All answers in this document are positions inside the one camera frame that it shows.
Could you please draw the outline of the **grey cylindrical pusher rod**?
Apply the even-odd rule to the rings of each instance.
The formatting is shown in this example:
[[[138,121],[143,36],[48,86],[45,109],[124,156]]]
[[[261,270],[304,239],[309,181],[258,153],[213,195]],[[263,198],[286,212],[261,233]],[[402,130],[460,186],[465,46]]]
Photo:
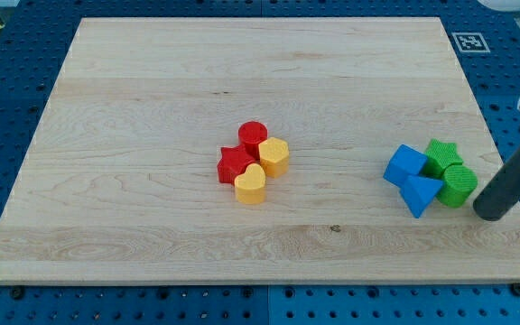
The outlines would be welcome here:
[[[486,221],[500,220],[520,200],[520,146],[472,203]]]

